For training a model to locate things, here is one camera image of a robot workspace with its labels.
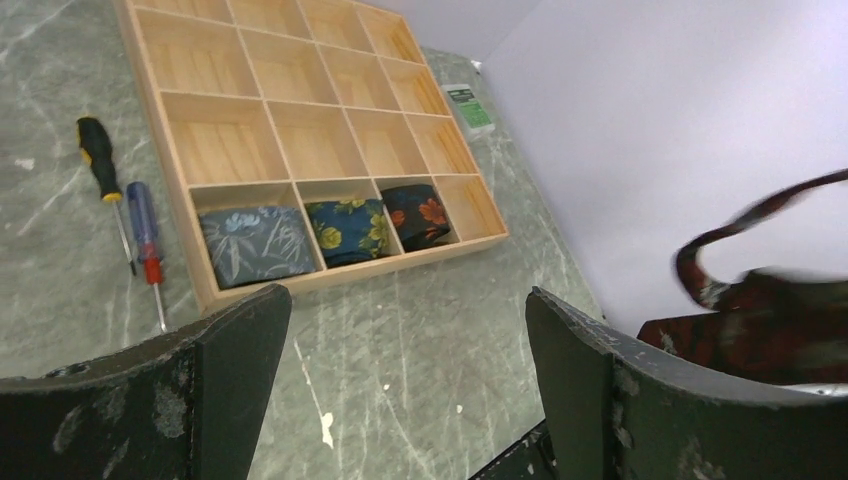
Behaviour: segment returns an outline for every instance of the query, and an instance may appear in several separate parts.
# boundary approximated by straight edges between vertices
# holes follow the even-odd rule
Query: white wall
[[[483,61],[541,0],[364,0],[406,17],[425,47]]]
[[[848,166],[848,2],[542,0],[483,65],[607,317],[696,313],[676,250]],[[848,187],[708,247],[716,276],[848,274]]]

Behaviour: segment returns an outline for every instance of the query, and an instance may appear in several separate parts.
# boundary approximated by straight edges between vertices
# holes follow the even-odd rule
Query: wooden compartment organizer
[[[207,212],[296,209],[315,272],[270,280],[295,294],[509,235],[403,17],[349,0],[114,3],[204,313],[267,283],[219,287],[198,219]],[[404,251],[383,207],[381,256],[327,267],[305,205],[417,184],[435,189],[451,227],[438,246]]]

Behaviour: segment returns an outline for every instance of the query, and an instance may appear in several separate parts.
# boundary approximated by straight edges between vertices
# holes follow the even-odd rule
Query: gray marble table
[[[426,54],[498,123],[472,147],[512,236],[297,297],[251,479],[465,479],[543,417],[523,321],[531,286],[600,316],[482,79],[462,57]],[[84,114],[110,129],[122,182],[155,196],[171,327],[198,319],[108,0],[0,1],[0,111],[0,376],[42,375],[158,331],[153,293],[131,278],[77,151]]]

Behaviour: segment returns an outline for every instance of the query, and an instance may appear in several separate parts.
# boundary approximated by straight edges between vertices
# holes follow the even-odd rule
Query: screwdriver handle
[[[138,262],[144,265],[147,283],[162,283],[162,254],[159,250],[159,227],[153,209],[153,197],[144,182],[127,185],[127,203],[130,210],[133,236],[138,244]]]
[[[106,128],[94,117],[82,117],[77,120],[77,137],[82,158],[100,186],[100,199],[120,202],[123,193],[118,186],[115,164],[112,163],[112,141]]]

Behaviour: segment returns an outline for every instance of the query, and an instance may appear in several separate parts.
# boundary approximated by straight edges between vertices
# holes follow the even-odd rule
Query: screwdriver
[[[121,220],[120,203],[124,195],[118,186],[115,164],[112,163],[112,141],[106,133],[106,128],[94,117],[82,117],[77,120],[77,138],[82,153],[82,159],[91,167],[91,173],[97,179],[100,186],[100,199],[112,204],[115,220],[118,222],[118,231],[121,233],[121,242],[124,244],[124,253],[130,270],[136,275],[135,263],[130,252],[130,244],[127,240],[127,232],[124,222]]]
[[[162,296],[159,284],[162,283],[162,252],[157,242],[159,227],[156,225],[156,213],[153,210],[153,198],[143,182],[127,185],[127,202],[130,206],[130,221],[133,236],[138,244],[138,263],[144,265],[147,284],[153,286],[156,296],[156,312],[159,314],[159,328],[162,333],[168,331],[165,325],[165,310],[162,308]]]

